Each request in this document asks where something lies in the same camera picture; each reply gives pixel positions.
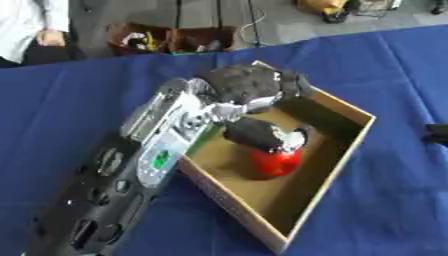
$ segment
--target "gray floor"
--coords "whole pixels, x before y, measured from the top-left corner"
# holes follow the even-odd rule
[[[90,57],[110,55],[105,46],[109,24],[127,21],[173,27],[176,0],[84,0],[91,13],[80,8],[81,0],[72,0],[71,12],[80,35],[80,44]],[[291,0],[253,0],[257,16],[266,18],[259,23],[261,40],[269,45],[291,43],[319,36],[410,28],[447,24],[448,13],[433,16],[428,13],[429,0],[403,0],[396,11],[382,18],[350,16],[343,24],[324,24],[317,15],[297,8]],[[184,0],[183,27],[216,25],[216,0]],[[251,22],[247,0],[223,0],[226,25],[241,27]],[[244,31],[247,41],[253,40],[252,29]],[[235,35],[236,48],[251,47]]]

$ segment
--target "robotic arm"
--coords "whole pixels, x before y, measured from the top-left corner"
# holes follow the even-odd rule
[[[42,216],[23,256],[109,256],[170,180],[177,161],[211,125],[230,141],[269,154],[291,152],[306,132],[243,117],[284,98],[307,96],[303,76],[233,66],[173,79],[106,137]]]

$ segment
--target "wire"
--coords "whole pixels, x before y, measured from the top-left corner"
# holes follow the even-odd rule
[[[268,44],[268,43],[265,43],[265,42],[262,42],[262,41],[249,41],[249,40],[246,38],[246,35],[245,35],[245,31],[246,31],[246,29],[249,28],[249,27],[252,27],[252,26],[256,26],[256,24],[260,23],[261,21],[263,21],[263,20],[267,17],[267,14],[266,14],[265,11],[263,11],[263,9],[261,9],[260,7],[256,7],[256,9],[257,9],[260,13],[262,13],[262,16],[261,16],[260,18],[258,18],[257,20],[255,20],[254,22],[242,26],[242,27],[240,28],[240,31],[239,31],[239,33],[240,33],[240,37],[241,37],[241,39],[242,39],[245,43],[248,43],[248,44],[254,44],[254,45],[260,44],[260,45],[264,45],[264,46],[272,46],[273,44]]]

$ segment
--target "open box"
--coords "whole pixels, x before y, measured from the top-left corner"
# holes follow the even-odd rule
[[[226,141],[217,128],[180,162],[182,172],[277,254],[292,242],[375,121],[373,115],[314,90],[310,98],[284,101],[252,116],[286,131],[302,124],[313,127],[294,173],[260,179],[251,166],[250,149]]]

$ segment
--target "red object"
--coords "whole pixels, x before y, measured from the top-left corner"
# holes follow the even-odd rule
[[[251,153],[252,165],[266,177],[279,177],[293,172],[301,163],[301,151],[291,154],[268,154],[259,150]]]

